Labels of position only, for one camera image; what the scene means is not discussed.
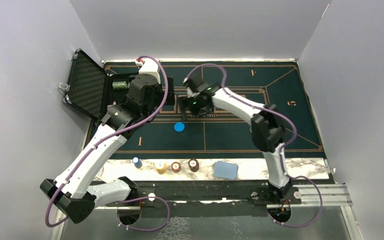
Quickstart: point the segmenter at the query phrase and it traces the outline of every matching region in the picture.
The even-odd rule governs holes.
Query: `blue disc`
[[[185,125],[183,124],[183,122],[176,122],[176,124],[174,125],[174,130],[176,130],[176,132],[181,132],[185,130]]]

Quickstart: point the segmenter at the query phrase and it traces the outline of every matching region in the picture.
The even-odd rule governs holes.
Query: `green felt surface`
[[[174,78],[175,94],[186,94],[183,79],[195,66],[204,62],[163,62],[167,76]],[[286,148],[287,158],[324,158],[322,143],[315,126],[308,97],[295,62],[213,62],[227,71],[226,85],[235,93],[255,102],[276,104],[279,111],[296,125],[299,136]],[[110,74],[132,73],[138,68],[131,62],[107,62]],[[220,82],[221,72],[214,67],[196,71],[208,83]],[[216,109],[202,118],[190,118],[185,130],[176,132],[181,121],[178,105],[165,106],[151,123],[147,123],[121,147],[111,159],[177,158],[261,158],[254,147],[249,126],[240,118]],[[95,134],[91,124],[87,141]],[[286,126],[286,139],[292,136]]]

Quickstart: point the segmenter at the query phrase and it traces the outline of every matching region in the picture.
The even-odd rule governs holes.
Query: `wire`
[[[143,197],[138,197],[138,198],[131,199],[131,200],[119,201],[119,203],[127,204],[127,203],[140,201],[143,199],[150,199],[150,198],[158,199],[158,200],[162,201],[165,204],[165,207],[167,208],[167,218],[165,218],[165,221],[162,225],[155,227],[155,228],[150,228],[150,229],[138,228],[138,227],[134,227],[134,226],[130,226],[130,225],[124,225],[122,223],[122,221],[120,220],[119,213],[117,212],[117,220],[118,220],[119,226],[123,226],[127,229],[133,229],[133,230],[142,231],[142,232],[153,232],[153,231],[157,231],[157,230],[164,228],[170,220],[170,207],[169,207],[169,204],[167,203],[167,201],[162,199],[161,197],[159,197],[159,196],[143,196]]]
[[[221,80],[221,88],[223,89],[223,91],[231,98],[239,101],[240,103],[243,103],[249,107],[252,107],[252,108],[255,108],[255,109],[258,109],[258,110],[262,110],[262,111],[265,111],[267,113],[270,113],[270,114],[273,114],[273,115],[276,115],[280,118],[282,118],[283,120],[285,120],[292,128],[292,137],[285,143],[285,144],[282,144],[279,151],[282,152],[285,150],[285,147],[288,146],[289,144],[291,144],[296,138],[297,138],[297,128],[295,127],[295,124],[288,118],[286,117],[285,115],[279,113],[279,112],[276,112],[276,111],[273,111],[273,110],[270,110],[268,108],[265,108],[265,107],[260,107],[260,106],[255,106],[255,105],[252,105],[252,104],[249,104],[248,102],[238,98],[238,97],[235,97],[233,94],[229,93],[227,90],[226,90],[226,78],[228,76],[226,70],[220,66],[220,65],[217,65],[217,64],[214,64],[214,63],[204,63],[204,64],[201,64],[201,65],[198,65],[196,67],[194,67],[188,74],[187,74],[187,78],[189,78],[191,75],[192,75],[192,72],[197,70],[198,68],[200,67],[203,67],[203,66],[213,66],[213,67],[216,67],[218,69],[220,69],[220,71],[223,73],[223,78]],[[290,224],[285,224],[283,222],[279,222],[277,220],[275,220],[270,214],[268,214],[269,217],[271,217],[273,219],[273,222],[279,224],[279,225],[282,225],[284,227],[289,227],[289,228],[301,228],[301,227],[306,227],[312,223],[314,223],[319,217],[320,215],[322,214],[322,209],[323,209],[323,199],[322,199],[322,194],[320,193],[320,189],[317,187],[317,185],[312,181],[310,180],[308,177],[306,176],[296,176],[296,177],[293,177],[293,176],[290,176],[287,172],[286,172],[286,169],[285,169],[285,166],[284,166],[284,156],[283,154],[279,154],[280,155],[280,166],[282,168],[282,172],[285,176],[287,176],[288,178],[292,179],[292,180],[297,180],[297,179],[305,179],[307,180],[309,183],[311,183],[317,193],[318,193],[318,197],[320,198],[320,208],[318,209],[318,212],[317,212],[317,215],[312,219],[310,220],[309,222],[307,223],[304,223],[304,224],[299,224],[299,225],[290,225]]]
[[[285,210],[284,205],[285,205],[286,203],[288,203],[289,208],[291,208],[291,203],[289,202],[289,198],[287,198],[287,199],[282,203],[282,206],[280,206],[280,209],[282,210],[282,212]]]
[[[143,119],[142,121],[140,121],[140,122],[138,122],[138,123],[135,123],[135,124],[133,124],[133,125],[131,125],[131,126],[128,126],[128,127],[126,127],[126,128],[123,128],[123,129],[121,129],[121,130],[118,130],[118,131],[116,131],[116,132],[114,132],[114,133],[112,133],[112,134],[110,134],[110,135],[108,135],[108,136],[106,136],[106,137],[101,138],[98,142],[96,142],[96,143],[93,145],[93,147],[90,148],[90,149],[83,155],[83,157],[78,161],[78,163],[75,165],[75,167],[72,169],[72,171],[71,171],[71,172],[68,174],[68,176],[65,178],[65,181],[66,181],[67,183],[69,182],[69,180],[71,179],[71,177],[74,175],[74,173],[77,171],[77,169],[79,169],[80,165],[82,165],[82,163],[85,161],[85,159],[86,159],[86,158],[91,154],[91,152],[92,152],[93,150],[95,150],[100,144],[102,144],[103,142],[105,142],[106,140],[108,140],[108,139],[110,139],[110,138],[112,138],[112,137],[114,137],[114,136],[120,135],[120,134],[122,134],[122,133],[124,133],[124,132],[130,131],[130,130],[132,130],[132,129],[134,129],[134,128],[137,128],[137,127],[139,127],[139,126],[145,124],[146,122],[148,122],[149,120],[151,120],[152,118],[154,118],[155,115],[157,115],[157,113],[160,112],[160,109],[164,106],[164,104],[165,104],[165,102],[166,102],[166,100],[167,100],[167,95],[169,94],[169,92],[168,92],[168,89],[169,89],[169,88],[168,88],[169,81],[167,80],[166,71],[164,71],[164,68],[163,68],[163,66],[161,65],[161,63],[160,63],[157,59],[155,59],[154,57],[152,57],[152,56],[147,56],[147,55],[141,55],[141,56],[138,57],[137,59],[138,59],[138,61],[140,61],[140,60],[143,59],[143,58],[151,59],[152,61],[154,61],[154,62],[158,65],[159,69],[161,70],[162,77],[164,78],[165,89],[164,89],[164,95],[163,95],[163,97],[162,97],[162,101],[161,101],[160,105],[156,108],[156,110],[155,110],[153,113],[151,113],[151,115],[149,115],[147,118]],[[51,207],[52,207],[52,205],[53,205],[55,199],[57,198],[58,194],[61,192],[61,190],[64,188],[65,185],[66,185],[65,183],[62,183],[62,184],[56,189],[56,191],[53,193],[52,197],[50,198],[49,204],[48,204],[48,206],[47,206],[47,208],[46,208],[45,224],[46,224],[46,226],[48,226],[49,228],[56,227],[56,226],[62,224],[64,221],[66,221],[66,220],[69,218],[68,216],[66,216],[64,219],[62,219],[62,220],[59,221],[59,222],[56,222],[56,223],[50,223],[50,222],[49,222],[49,215],[50,215],[50,213],[51,213]]]

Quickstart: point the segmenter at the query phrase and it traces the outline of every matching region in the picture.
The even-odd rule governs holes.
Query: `red poker chip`
[[[181,169],[182,167],[180,166],[179,162],[175,161],[171,164],[171,170],[173,170],[173,172],[178,173]]]

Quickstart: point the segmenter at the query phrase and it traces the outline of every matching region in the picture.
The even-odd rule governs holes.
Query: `blue sponge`
[[[218,161],[214,165],[214,176],[235,180],[238,178],[238,165],[235,163]]]

